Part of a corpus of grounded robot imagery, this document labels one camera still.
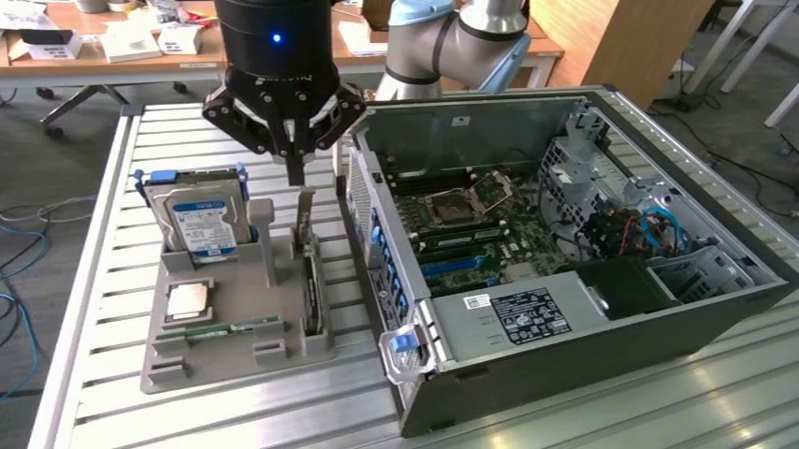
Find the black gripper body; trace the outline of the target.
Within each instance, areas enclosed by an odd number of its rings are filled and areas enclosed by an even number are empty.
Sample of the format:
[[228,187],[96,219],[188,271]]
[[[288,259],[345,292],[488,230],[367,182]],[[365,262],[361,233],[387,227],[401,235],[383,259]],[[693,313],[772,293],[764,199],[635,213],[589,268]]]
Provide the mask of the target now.
[[225,89],[259,115],[315,116],[340,86],[329,1],[217,1],[228,68]]

